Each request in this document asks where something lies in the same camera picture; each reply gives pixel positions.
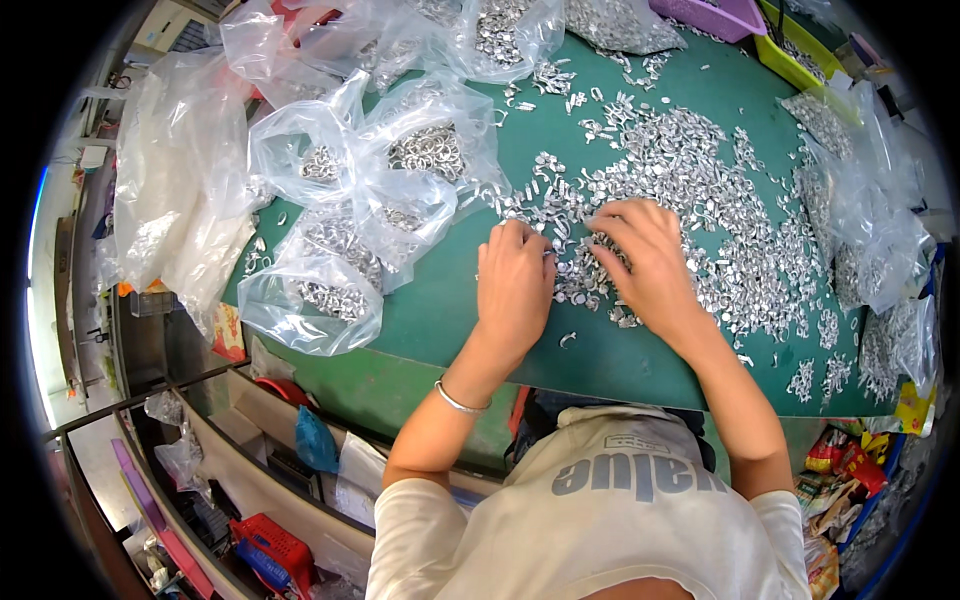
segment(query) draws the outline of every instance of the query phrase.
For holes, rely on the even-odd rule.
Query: woman's right hand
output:
[[[631,269],[607,248],[590,247],[607,269],[620,297],[651,331],[679,354],[715,327],[697,302],[680,247],[680,221],[649,198],[608,202],[587,227],[602,231],[630,259]]]

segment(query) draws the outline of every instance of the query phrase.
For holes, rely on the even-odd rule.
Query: green work table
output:
[[[672,52],[673,56],[661,71],[657,87],[649,92],[626,84],[619,65],[598,56],[580,38],[571,34],[567,34],[564,46],[552,60],[571,59],[562,69],[578,73],[572,90],[584,91],[588,98],[590,89],[596,86],[603,91],[607,101],[623,90],[636,96],[635,105],[646,102],[660,110],[680,106],[705,115],[727,132],[731,142],[721,147],[720,157],[728,164],[733,161],[733,129],[737,126],[743,128],[756,148],[756,158],[766,163],[766,170],[776,178],[786,176],[790,180],[791,167],[800,157],[794,160],[787,153],[797,153],[801,141],[797,136],[797,122],[779,106],[777,99],[788,98],[797,90],[760,64],[756,57],[741,55],[737,46],[717,43],[690,32],[682,32],[682,35],[689,48]],[[749,40],[744,45],[753,51]],[[642,58],[631,59],[634,64],[632,76],[645,75]],[[701,66],[705,64],[709,64],[709,69],[702,70]],[[529,80],[517,84],[523,89],[517,95],[517,102],[532,102],[537,108],[532,112],[510,109],[510,115],[498,132],[500,165],[514,187],[522,189],[530,181],[534,157],[540,151],[556,155],[566,165],[568,174],[578,173],[581,167],[592,172],[624,157],[624,153],[611,149],[601,139],[587,145],[585,130],[577,125],[585,118],[604,122],[602,103],[588,100],[567,116],[562,96],[540,96]],[[497,108],[506,108],[502,86],[473,83],[470,86],[489,94]],[[664,97],[669,98],[669,104],[661,102]],[[376,100],[375,95],[369,94],[365,108],[370,109]],[[743,108],[743,114],[740,114],[740,108]],[[757,194],[765,202],[776,228],[786,215],[777,207],[775,197],[786,192],[779,184],[772,183],[765,173],[748,171],[747,176],[755,183]],[[798,208],[798,203],[794,201],[791,207]],[[281,211],[288,213],[288,219],[284,226],[278,227],[277,215]],[[260,211],[257,235],[263,236],[269,252],[299,213],[298,206],[280,200]],[[487,241],[491,227],[498,222],[499,218],[492,209],[484,209],[451,227],[446,238],[417,263],[414,281],[385,299],[379,337],[367,348],[354,352],[374,350],[428,365],[448,366],[476,323],[474,274],[477,246]],[[574,238],[587,234],[583,226],[574,227]],[[726,233],[722,229],[715,233],[699,229],[693,234],[697,243],[708,252],[715,252],[723,235]],[[251,248],[252,240],[244,254]],[[567,258],[572,252],[570,247]],[[236,304],[236,284],[243,274],[242,263],[243,260],[238,263],[224,294],[227,303]],[[835,351],[846,354],[848,360],[856,357],[850,325],[856,317],[858,335],[862,335],[865,315],[862,311],[852,311],[845,316],[835,296],[829,294],[827,297],[828,288],[823,277],[819,278],[817,289],[819,296],[823,297],[824,307],[840,317],[837,345],[830,350],[820,348],[819,311],[807,311],[810,334],[806,339],[791,335],[785,343],[779,343],[759,331],[743,340],[743,348],[738,353],[752,357],[754,366],[748,368],[750,373],[781,416],[850,417],[892,413],[893,406],[875,406],[874,401],[865,398],[863,390],[856,387],[855,361],[844,391],[834,394],[829,404],[823,405],[820,382],[826,372],[825,361]],[[600,309],[593,313],[584,306],[554,303],[543,337],[510,376],[510,381],[583,396],[706,409],[700,386],[686,363],[646,327],[618,328],[607,317],[607,309],[611,307],[612,300],[603,300]],[[576,331],[576,339],[567,342],[566,349],[560,348],[560,339],[571,331]],[[732,341],[732,335],[727,331],[724,333]],[[776,367],[774,352],[779,358]],[[807,358],[815,359],[812,399],[800,403],[796,396],[785,390],[798,363]],[[311,360],[316,360],[319,368],[328,359],[317,357]]]

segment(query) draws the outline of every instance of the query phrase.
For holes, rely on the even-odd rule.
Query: plastic container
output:
[[[166,315],[182,308],[183,304],[180,304],[173,292],[155,294],[130,292],[130,314],[135,317]]]
[[[300,598],[306,600],[309,597],[304,594],[317,583],[317,569],[313,565],[310,548],[305,543],[290,535],[263,513],[240,522],[231,519],[230,531],[238,543],[245,540],[249,546],[259,550],[273,562],[271,564],[270,561],[263,560],[262,555],[252,552],[247,546],[248,558],[255,559],[257,569],[263,569],[259,573],[260,581],[269,587],[268,579],[278,579],[283,575],[277,569],[279,566],[296,583]],[[282,596],[282,589],[273,591]]]
[[[763,0],[756,1],[770,22],[777,23],[780,19],[780,11]],[[823,69],[827,79],[833,77],[833,72],[837,69],[844,73],[847,72],[830,50],[788,16],[783,18],[783,36],[795,43],[797,49],[801,52],[806,52],[813,57],[820,68]],[[756,53],[760,56],[760,62],[767,65],[767,68],[786,79],[800,91],[823,85],[817,81],[817,78],[813,77],[812,73],[783,52],[776,42],[770,38],[770,34],[766,36],[754,35],[754,42],[756,42]]]
[[[720,8],[702,0],[650,0],[650,8],[700,31],[735,43],[753,34],[765,36],[767,26],[754,0],[718,0]]]

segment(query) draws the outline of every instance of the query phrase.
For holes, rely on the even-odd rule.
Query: pink tray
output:
[[[734,43],[750,34],[766,36],[767,26],[754,0],[718,0],[720,8],[702,0],[650,0],[650,8],[663,16]]]

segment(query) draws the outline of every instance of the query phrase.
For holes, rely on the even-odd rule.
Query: silver bangle bracelet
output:
[[[440,397],[441,397],[441,398],[443,398],[444,400],[446,400],[446,403],[447,403],[447,404],[449,404],[449,405],[452,406],[453,408],[457,409],[457,410],[460,411],[461,413],[466,413],[466,414],[468,414],[468,415],[474,415],[474,416],[483,415],[484,412],[485,412],[488,408],[490,408],[491,402],[493,402],[493,398],[491,398],[491,399],[487,400],[487,406],[484,406],[483,408],[470,408],[469,406],[464,406],[464,405],[461,404],[460,402],[454,400],[453,398],[451,398],[451,397],[446,393],[446,390],[444,389],[444,384],[443,384],[443,380],[442,380],[442,379],[437,379],[437,381],[434,382],[433,387],[437,389],[437,393],[440,394]]]

